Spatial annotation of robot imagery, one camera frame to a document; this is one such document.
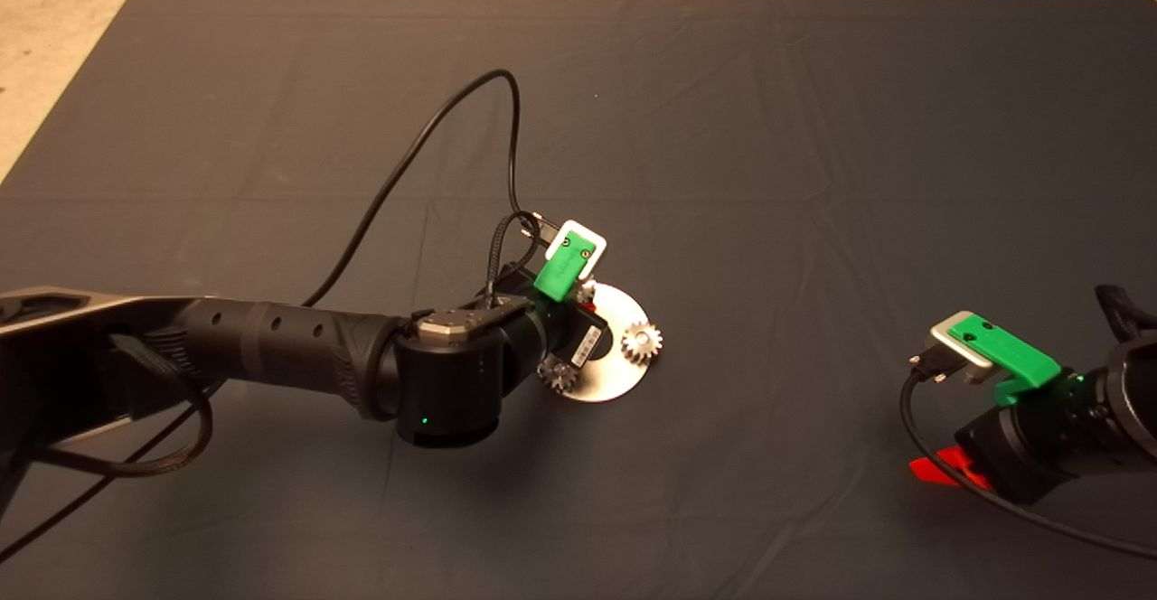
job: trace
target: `black cable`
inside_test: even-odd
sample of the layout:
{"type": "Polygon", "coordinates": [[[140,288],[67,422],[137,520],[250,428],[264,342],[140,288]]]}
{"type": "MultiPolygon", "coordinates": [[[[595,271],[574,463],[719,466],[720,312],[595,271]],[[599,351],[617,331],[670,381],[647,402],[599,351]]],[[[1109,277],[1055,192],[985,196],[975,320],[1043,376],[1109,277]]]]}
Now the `black cable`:
{"type": "Polygon", "coordinates": [[[916,385],[926,379],[926,375],[921,372],[913,371],[908,375],[908,379],[904,382],[904,387],[900,390],[900,420],[904,422],[904,430],[908,431],[912,443],[920,449],[920,452],[924,454],[926,458],[936,465],[936,468],[944,473],[948,477],[951,477],[958,486],[966,489],[973,496],[979,497],[980,501],[987,502],[988,504],[1002,510],[1018,519],[1023,519],[1033,524],[1034,526],[1045,528],[1047,531],[1053,531],[1056,534],[1064,535],[1077,541],[1098,546],[1100,548],[1107,548],[1108,550],[1114,550],[1123,555],[1132,555],[1134,557],[1142,557],[1145,560],[1157,560],[1157,549],[1147,546],[1141,546],[1138,543],[1132,543],[1128,541],[1121,541],[1118,539],[1103,536],[1096,533],[1083,531],[1081,528],[1070,526],[1068,524],[1062,524],[1060,521],[1049,519],[1036,512],[1030,512],[1015,503],[1010,503],[996,494],[992,494],[985,490],[982,487],[968,480],[963,473],[958,472],[951,465],[944,461],[944,459],[936,454],[934,449],[928,446],[923,436],[920,435],[920,430],[916,428],[916,420],[912,412],[912,393],[916,390],[916,385]]]}
{"type": "MultiPolygon", "coordinates": [[[[219,391],[220,388],[221,384],[215,383],[205,392],[205,398],[206,399],[212,398],[214,394],[216,394],[216,391],[219,391]]],[[[196,414],[197,414],[197,408],[193,406],[190,406],[189,408],[183,410],[180,415],[174,417],[171,422],[165,424],[165,427],[162,428],[160,431],[157,431],[156,435],[149,438],[149,440],[146,440],[145,444],[141,444],[141,446],[137,449],[137,451],[134,451],[131,455],[128,455],[125,459],[125,462],[135,462],[137,460],[143,458],[146,454],[148,454],[149,451],[156,449],[157,444],[161,444],[162,440],[165,440],[170,435],[174,434],[174,431],[180,428],[182,424],[187,422],[187,420],[196,414]]],[[[44,533],[54,528],[54,526],[57,526],[58,523],[67,519],[73,512],[75,512],[75,510],[82,509],[82,506],[87,502],[91,501],[97,494],[104,491],[104,488],[112,484],[112,481],[116,480],[117,476],[101,477],[100,481],[95,482],[93,486],[90,486],[88,489],[81,492],[80,496],[72,499],[67,505],[65,505],[60,510],[57,510],[54,514],[40,521],[35,528],[24,533],[24,535],[17,539],[16,541],[9,543],[7,547],[5,547],[3,550],[0,550],[0,565],[3,565],[5,562],[7,562],[15,554],[20,553],[30,543],[39,539],[44,533]]]]}
{"type": "Polygon", "coordinates": [[[358,223],[358,229],[354,230],[354,234],[346,245],[346,250],[344,250],[338,258],[338,262],[334,264],[333,269],[329,275],[326,275],[325,280],[323,280],[317,290],[305,298],[302,306],[314,306],[314,304],[317,304],[323,296],[330,292],[330,288],[333,288],[334,283],[341,277],[342,272],[347,266],[349,266],[351,259],[354,258],[358,246],[361,245],[362,239],[366,237],[369,225],[373,224],[374,217],[377,216],[378,209],[382,208],[382,203],[384,203],[385,198],[390,195],[393,186],[397,185],[398,180],[401,179],[401,176],[405,175],[406,169],[410,168],[410,164],[413,163],[414,158],[417,158],[418,153],[426,146],[426,140],[430,139],[430,134],[433,134],[434,129],[436,129],[439,124],[442,123],[442,119],[445,119],[447,114],[450,113],[450,110],[454,110],[458,103],[463,102],[463,98],[466,98],[469,95],[473,94],[476,89],[479,89],[479,87],[487,84],[487,82],[494,81],[494,79],[498,77],[507,81],[507,84],[510,87],[510,101],[513,103],[510,111],[510,143],[507,148],[507,195],[510,200],[510,209],[513,209],[513,212],[522,212],[522,206],[518,205],[518,197],[515,191],[515,169],[517,166],[516,161],[518,155],[518,124],[522,116],[522,98],[518,94],[518,82],[515,80],[514,74],[507,72],[504,68],[495,68],[493,72],[487,72],[484,73],[482,76],[476,77],[474,81],[470,82],[470,84],[458,90],[458,94],[455,94],[454,97],[449,98],[449,101],[442,103],[442,106],[435,111],[434,116],[429,118],[429,121],[426,121],[426,126],[422,127],[421,132],[418,133],[413,142],[410,143],[410,147],[406,148],[406,151],[401,155],[401,160],[398,161],[397,166],[393,168],[393,171],[390,172],[385,183],[382,184],[382,187],[374,197],[369,208],[366,209],[361,221],[358,223]]]}
{"type": "Polygon", "coordinates": [[[208,446],[209,440],[213,438],[213,407],[209,403],[209,399],[205,397],[205,391],[201,390],[199,383],[191,382],[184,377],[172,362],[169,362],[161,354],[156,354],[148,346],[145,346],[140,341],[140,338],[113,333],[113,335],[109,336],[109,340],[116,346],[117,351],[126,354],[128,358],[149,375],[153,375],[154,378],[170,383],[170,385],[184,391],[185,399],[191,403],[191,409],[197,412],[197,415],[201,420],[197,438],[168,455],[162,455],[147,462],[113,462],[53,447],[29,449],[22,455],[35,462],[44,462],[78,472],[112,477],[159,476],[185,467],[205,451],[205,447],[208,446]]]}
{"type": "MultiPolygon", "coordinates": [[[[510,139],[509,139],[509,147],[507,150],[507,195],[509,198],[510,209],[513,209],[513,212],[516,213],[522,212],[522,206],[518,205],[518,195],[515,187],[515,173],[517,168],[517,155],[518,155],[518,129],[521,126],[521,117],[522,117],[522,97],[518,90],[517,79],[515,79],[514,74],[510,73],[509,69],[496,68],[493,69],[493,72],[484,73],[482,76],[476,77],[474,81],[471,81],[470,84],[466,84],[466,87],[460,89],[458,94],[455,94],[454,97],[449,98],[449,101],[442,103],[442,106],[440,106],[440,109],[435,111],[434,116],[430,117],[429,121],[426,121],[426,126],[422,127],[421,132],[419,132],[413,142],[411,142],[411,146],[405,151],[405,155],[401,156],[401,160],[399,161],[397,166],[393,169],[392,172],[390,172],[385,183],[382,184],[382,187],[373,198],[369,208],[363,214],[362,220],[358,224],[358,229],[354,230],[354,234],[352,235],[349,242],[347,243],[346,249],[338,258],[338,262],[334,264],[333,269],[330,272],[324,282],[322,282],[322,284],[317,288],[317,290],[315,290],[314,294],[311,294],[310,296],[308,296],[308,298],[305,298],[305,301],[303,301],[301,306],[314,306],[314,304],[317,304],[318,301],[323,298],[323,296],[330,292],[334,283],[338,282],[338,280],[341,277],[342,272],[346,269],[347,266],[349,266],[351,259],[353,259],[354,253],[356,253],[358,247],[361,245],[362,239],[368,232],[369,225],[374,221],[374,217],[377,216],[377,213],[381,209],[381,206],[384,203],[385,198],[390,195],[390,192],[392,192],[393,186],[397,185],[398,180],[401,179],[401,175],[405,175],[406,169],[410,168],[410,163],[413,163],[413,160],[417,158],[418,153],[421,151],[422,146],[425,146],[427,140],[429,140],[430,134],[433,134],[435,127],[437,127],[439,124],[442,123],[442,119],[445,118],[445,116],[450,113],[450,110],[454,110],[459,102],[464,101],[464,98],[466,98],[470,94],[473,94],[476,89],[479,89],[479,87],[487,84],[487,82],[489,81],[494,81],[494,79],[496,77],[503,79],[510,87],[511,110],[510,110],[510,139]]],[[[531,230],[531,232],[535,235],[535,240],[531,244],[531,250],[529,251],[529,253],[525,254],[523,261],[519,262],[521,266],[524,266],[525,262],[530,261],[530,259],[533,257],[533,250],[536,250],[538,243],[537,240],[538,222],[535,221],[533,217],[530,217],[530,221],[526,221],[526,218],[523,217],[523,221],[524,225],[528,227],[528,229],[531,230]]],[[[501,240],[499,242],[498,250],[499,253],[501,253],[501,240]]],[[[208,402],[208,399],[212,398],[218,390],[220,390],[220,386],[221,384],[216,383],[216,385],[213,388],[211,388],[204,394],[204,401],[206,403],[208,402]]],[[[199,412],[202,412],[202,407],[200,407],[200,403],[191,403],[191,406],[186,408],[184,412],[182,412],[180,415],[171,420],[171,422],[169,422],[168,425],[157,431],[157,434],[154,435],[152,439],[141,445],[140,449],[137,449],[137,451],[133,452],[132,455],[130,455],[124,464],[111,464],[111,465],[127,465],[137,462],[137,460],[140,460],[149,451],[156,447],[157,444],[161,444],[161,440],[164,440],[170,435],[172,435],[174,431],[180,428],[180,425],[183,425],[186,422],[186,420],[192,417],[194,414],[199,414],[199,412]]],[[[209,414],[211,414],[209,435],[212,435],[212,409],[209,409],[209,414]]],[[[193,457],[196,457],[197,453],[199,453],[200,451],[202,451],[202,449],[205,449],[207,439],[204,440],[205,444],[199,444],[199,446],[197,446],[197,443],[200,443],[200,439],[194,440],[196,452],[193,453],[193,457]]],[[[0,564],[3,564],[6,561],[12,558],[12,556],[15,555],[17,551],[24,549],[27,546],[36,541],[38,538],[40,538],[40,535],[46,533],[46,531],[52,529],[54,526],[57,526],[58,523],[68,518],[72,513],[75,512],[75,510],[82,509],[82,506],[87,502],[91,501],[97,494],[103,491],[104,488],[112,484],[112,481],[117,480],[117,477],[120,476],[112,473],[105,474],[104,477],[101,477],[100,481],[90,486],[80,496],[75,497],[71,503],[58,510],[51,517],[46,518],[38,526],[29,531],[23,536],[21,536],[13,543],[8,545],[8,547],[5,547],[3,550],[0,550],[0,564]]]]}
{"type": "Polygon", "coordinates": [[[535,258],[535,251],[538,250],[538,240],[540,238],[539,227],[533,214],[529,212],[508,213],[507,216],[499,222],[499,225],[494,230],[494,238],[491,238],[491,254],[486,264],[486,306],[494,304],[494,283],[499,279],[499,269],[502,262],[502,244],[506,240],[507,230],[510,228],[510,222],[514,220],[523,221],[523,225],[530,230],[530,246],[526,249],[526,253],[522,254],[522,258],[514,264],[514,271],[519,269],[530,262],[530,259],[535,258]]]}

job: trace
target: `barcode label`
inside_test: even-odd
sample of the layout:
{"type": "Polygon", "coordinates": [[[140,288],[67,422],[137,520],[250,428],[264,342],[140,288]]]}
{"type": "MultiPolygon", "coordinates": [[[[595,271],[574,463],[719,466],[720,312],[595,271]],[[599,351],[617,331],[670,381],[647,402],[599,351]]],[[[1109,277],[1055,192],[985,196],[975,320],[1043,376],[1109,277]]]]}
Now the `barcode label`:
{"type": "Polygon", "coordinates": [[[587,328],[587,335],[582,338],[582,342],[578,343],[578,349],[575,349],[574,356],[570,357],[570,363],[574,366],[583,366],[587,364],[590,353],[594,351],[595,346],[598,345],[598,338],[603,338],[603,329],[599,329],[598,327],[587,328]]]}

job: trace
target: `green mount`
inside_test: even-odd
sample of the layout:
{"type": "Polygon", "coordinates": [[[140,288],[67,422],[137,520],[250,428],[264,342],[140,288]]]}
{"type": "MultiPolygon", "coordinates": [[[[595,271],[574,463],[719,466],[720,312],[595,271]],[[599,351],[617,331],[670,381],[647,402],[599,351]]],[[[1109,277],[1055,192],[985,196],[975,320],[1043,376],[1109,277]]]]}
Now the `green mount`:
{"type": "Polygon", "coordinates": [[[578,274],[582,274],[587,259],[594,253],[595,243],[588,242],[578,234],[567,232],[562,245],[554,251],[554,257],[538,271],[535,288],[551,299],[562,301],[570,291],[570,287],[574,287],[575,280],[578,280],[578,274]]]}
{"type": "Polygon", "coordinates": [[[996,383],[997,406],[1012,406],[1025,391],[1040,388],[1061,373],[1057,362],[1048,354],[972,314],[948,329],[950,336],[977,354],[1001,366],[1009,378],[996,383]]]}

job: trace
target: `cable plug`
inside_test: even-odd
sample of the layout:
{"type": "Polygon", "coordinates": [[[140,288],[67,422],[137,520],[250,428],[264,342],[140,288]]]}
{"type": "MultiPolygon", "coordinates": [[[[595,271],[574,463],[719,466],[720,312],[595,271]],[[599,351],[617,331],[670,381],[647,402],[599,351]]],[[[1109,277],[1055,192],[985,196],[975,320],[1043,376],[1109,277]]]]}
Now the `cable plug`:
{"type": "Polygon", "coordinates": [[[920,382],[931,379],[937,383],[943,383],[968,364],[967,360],[942,343],[930,346],[908,362],[912,364],[912,373],[918,375],[920,382]]]}

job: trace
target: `silver gear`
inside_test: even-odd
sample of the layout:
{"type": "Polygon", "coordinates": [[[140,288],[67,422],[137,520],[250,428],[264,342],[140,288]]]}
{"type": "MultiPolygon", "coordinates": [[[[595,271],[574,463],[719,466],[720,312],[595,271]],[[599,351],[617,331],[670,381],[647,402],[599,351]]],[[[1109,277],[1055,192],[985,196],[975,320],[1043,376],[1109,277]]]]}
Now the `silver gear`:
{"type": "Polygon", "coordinates": [[[650,323],[635,323],[622,332],[622,356],[644,365],[663,348],[663,334],[650,323]]]}
{"type": "Polygon", "coordinates": [[[578,369],[569,362],[559,361],[554,354],[546,354],[538,364],[538,378],[551,390],[565,394],[574,390],[575,383],[578,382],[578,369]]]}
{"type": "Polygon", "coordinates": [[[591,304],[595,301],[595,280],[585,280],[578,288],[575,288],[575,301],[578,304],[591,304]]]}

